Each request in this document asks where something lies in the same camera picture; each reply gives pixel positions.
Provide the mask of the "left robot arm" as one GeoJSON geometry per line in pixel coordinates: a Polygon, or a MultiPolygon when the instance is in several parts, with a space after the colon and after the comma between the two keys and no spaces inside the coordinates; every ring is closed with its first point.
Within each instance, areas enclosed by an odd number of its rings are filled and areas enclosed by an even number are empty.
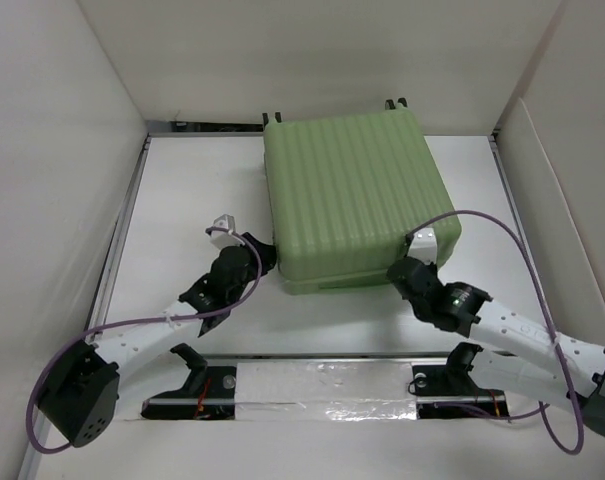
{"type": "Polygon", "coordinates": [[[29,442],[49,453],[37,439],[34,414],[40,412],[66,439],[80,448],[96,440],[112,421],[120,385],[163,353],[184,350],[224,322],[246,302],[277,263],[275,246],[249,233],[210,227],[225,237],[207,273],[179,295],[164,313],[88,329],[54,354],[30,393],[25,427],[29,442]]]}

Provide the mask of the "green hard-shell suitcase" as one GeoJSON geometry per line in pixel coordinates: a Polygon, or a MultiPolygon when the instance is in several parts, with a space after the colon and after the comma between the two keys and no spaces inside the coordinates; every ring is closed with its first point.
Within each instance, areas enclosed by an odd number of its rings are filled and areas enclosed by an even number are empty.
{"type": "Polygon", "coordinates": [[[453,210],[405,99],[384,110],[264,120],[273,241],[292,295],[378,286],[407,234],[453,210]]]}

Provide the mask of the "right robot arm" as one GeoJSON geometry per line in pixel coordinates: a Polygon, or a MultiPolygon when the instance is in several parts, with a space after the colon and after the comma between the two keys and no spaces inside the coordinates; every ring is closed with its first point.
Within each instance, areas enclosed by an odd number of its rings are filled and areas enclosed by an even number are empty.
{"type": "Polygon", "coordinates": [[[434,265],[396,261],[387,278],[418,320],[458,334],[444,381],[456,393],[477,386],[503,390],[579,412],[605,437],[605,347],[547,329],[463,282],[443,284],[434,265]]]}

